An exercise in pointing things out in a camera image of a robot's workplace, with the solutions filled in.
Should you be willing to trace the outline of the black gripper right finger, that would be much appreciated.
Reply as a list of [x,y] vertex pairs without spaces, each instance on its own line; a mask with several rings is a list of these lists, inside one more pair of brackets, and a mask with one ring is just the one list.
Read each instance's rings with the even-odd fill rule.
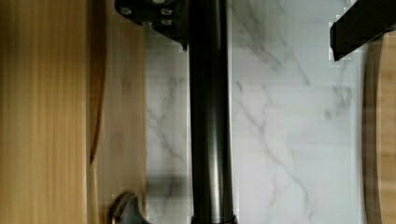
[[396,0],[357,0],[330,28],[334,60],[395,30]]

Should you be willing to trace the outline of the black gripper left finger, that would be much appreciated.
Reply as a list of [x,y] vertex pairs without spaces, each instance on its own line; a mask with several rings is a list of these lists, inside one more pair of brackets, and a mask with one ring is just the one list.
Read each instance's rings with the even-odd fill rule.
[[118,13],[188,48],[189,0],[115,0]]

